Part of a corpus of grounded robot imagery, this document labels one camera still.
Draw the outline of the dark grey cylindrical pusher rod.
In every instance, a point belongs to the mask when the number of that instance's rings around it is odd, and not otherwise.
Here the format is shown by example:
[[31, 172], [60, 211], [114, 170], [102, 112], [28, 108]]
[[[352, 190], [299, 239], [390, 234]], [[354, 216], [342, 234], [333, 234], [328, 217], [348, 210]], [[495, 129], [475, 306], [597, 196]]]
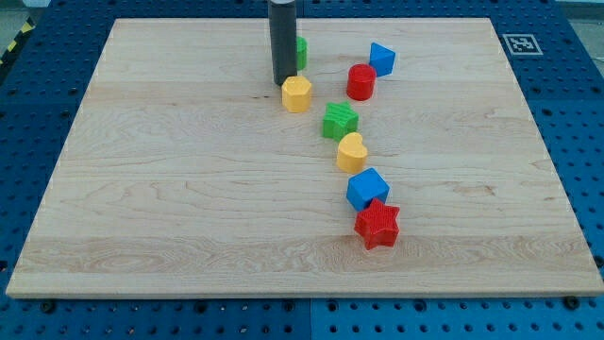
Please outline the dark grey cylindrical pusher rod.
[[269, 0], [268, 20], [273, 78], [281, 86], [287, 77], [297, 75], [295, 1]]

